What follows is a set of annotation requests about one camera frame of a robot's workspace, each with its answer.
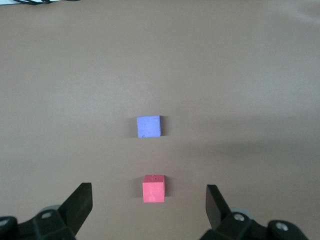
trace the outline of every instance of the blue cube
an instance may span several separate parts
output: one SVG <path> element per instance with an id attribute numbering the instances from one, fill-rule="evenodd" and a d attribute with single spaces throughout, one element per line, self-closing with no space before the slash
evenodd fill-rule
<path id="1" fill-rule="evenodd" d="M 158 138 L 161 136 L 160 116 L 138 116 L 136 123 L 138 138 Z"/>

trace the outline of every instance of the cube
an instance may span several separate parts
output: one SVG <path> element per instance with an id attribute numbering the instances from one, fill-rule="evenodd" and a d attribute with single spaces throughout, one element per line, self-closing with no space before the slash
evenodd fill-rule
<path id="1" fill-rule="evenodd" d="M 136 124 L 138 138 L 158 138 L 161 136 L 160 116 L 138 116 Z"/>
<path id="2" fill-rule="evenodd" d="M 144 203 L 165 202 L 165 176 L 146 175 L 142 183 Z"/>

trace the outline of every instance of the block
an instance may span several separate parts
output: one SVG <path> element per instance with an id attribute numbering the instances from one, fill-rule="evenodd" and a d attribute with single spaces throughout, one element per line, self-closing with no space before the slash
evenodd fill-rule
<path id="1" fill-rule="evenodd" d="M 165 176 L 146 175 L 142 183 L 144 203 L 165 202 Z"/>
<path id="2" fill-rule="evenodd" d="M 158 138 L 161 136 L 160 116 L 138 116 L 136 124 L 138 138 Z"/>

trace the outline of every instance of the red cube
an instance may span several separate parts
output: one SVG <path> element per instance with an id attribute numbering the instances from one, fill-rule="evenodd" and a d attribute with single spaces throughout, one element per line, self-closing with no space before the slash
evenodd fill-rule
<path id="1" fill-rule="evenodd" d="M 165 202 L 165 176 L 146 175 L 142 183 L 144 203 Z"/>

